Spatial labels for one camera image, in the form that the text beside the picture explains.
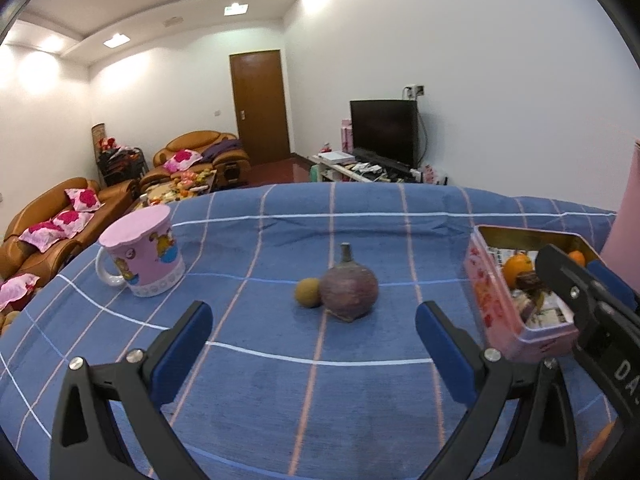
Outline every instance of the brown leather sofa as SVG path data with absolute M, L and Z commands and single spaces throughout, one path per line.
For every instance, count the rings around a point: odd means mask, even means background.
M 94 213 L 81 233 L 71 240 L 60 240 L 44 254 L 31 244 L 18 240 L 25 229 L 71 208 L 65 189 L 87 187 L 98 194 L 103 206 Z M 96 242 L 109 225 L 123 216 L 137 195 L 138 183 L 135 180 L 100 190 L 97 182 L 77 177 L 49 189 L 20 211 L 9 224 L 4 243 L 0 246 L 0 276 L 7 280 L 18 272 L 30 272 L 40 277 L 36 286 L 46 285 L 69 261 Z
M 172 140 L 165 148 L 154 156 L 154 166 L 142 179 L 140 187 L 144 192 L 152 184 L 167 181 L 180 176 L 182 172 L 171 174 L 162 165 L 180 150 L 193 150 L 202 153 L 209 146 L 217 144 L 223 139 L 236 139 L 234 134 L 222 134 L 212 130 L 199 130 L 181 135 Z M 245 150 L 231 150 L 217 156 L 212 163 L 194 164 L 190 171 L 203 171 L 214 169 L 218 171 L 218 186 L 232 186 L 246 184 L 248 181 L 251 164 Z

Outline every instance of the pink cushion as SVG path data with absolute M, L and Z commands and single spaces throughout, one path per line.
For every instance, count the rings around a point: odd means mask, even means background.
M 102 205 L 93 189 L 65 189 L 65 193 L 78 212 L 98 211 Z
M 36 246 L 41 253 L 46 253 L 54 243 L 65 238 L 64 229 L 52 221 L 47 221 L 29 227 L 20 235 L 19 240 Z
M 0 310 L 9 303 L 21 300 L 29 294 L 36 285 L 39 278 L 33 274 L 20 274 L 8 279 L 0 285 Z
M 193 150 L 180 150 L 162 166 L 169 173 L 175 173 L 176 171 L 188 170 L 199 160 L 202 160 L 202 155 L 198 152 L 194 152 Z
M 62 228 L 67 238 L 73 238 L 81 233 L 94 217 L 93 213 L 79 213 L 78 211 L 63 211 L 52 218 L 54 225 Z

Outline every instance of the purple blanket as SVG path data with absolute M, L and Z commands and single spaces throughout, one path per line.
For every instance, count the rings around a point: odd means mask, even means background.
M 202 160 L 201 162 L 213 162 L 216 160 L 216 157 L 225 152 L 230 152 L 231 150 L 241 150 L 242 142 L 239 139 L 224 139 L 214 144 L 213 146 L 209 146 L 206 150 L 202 152 Z

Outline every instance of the cable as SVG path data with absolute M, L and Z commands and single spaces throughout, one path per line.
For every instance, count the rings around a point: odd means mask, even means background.
M 408 97 L 408 92 L 411 91 L 411 89 L 412 88 L 410 86 L 405 86 L 402 89 L 402 99 L 415 101 L 416 104 L 417 104 L 418 96 L 415 96 L 413 99 L 409 99 L 409 97 Z M 421 164 L 424 156 L 427 154 L 428 140 L 427 140 L 427 127 L 424 125 L 424 119 L 420 115 L 420 110 L 418 110 L 418 118 L 420 119 L 420 124 L 422 125 L 422 132 L 424 134 L 424 151 L 422 152 L 422 155 L 420 156 L 420 159 L 418 159 L 418 164 Z
M 418 160 L 418 164 L 421 164 L 422 160 L 424 159 L 424 156 L 427 154 L 428 142 L 427 142 L 427 127 L 424 125 L 424 119 L 420 115 L 420 110 L 418 110 L 418 118 L 420 119 L 420 124 L 422 125 L 422 132 L 424 133 L 424 151 L 422 152 L 422 155 Z

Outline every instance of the power outlet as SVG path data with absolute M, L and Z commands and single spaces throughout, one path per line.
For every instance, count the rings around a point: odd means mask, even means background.
M 424 95 L 424 85 L 407 85 L 404 87 L 404 91 L 407 99 L 415 100 Z

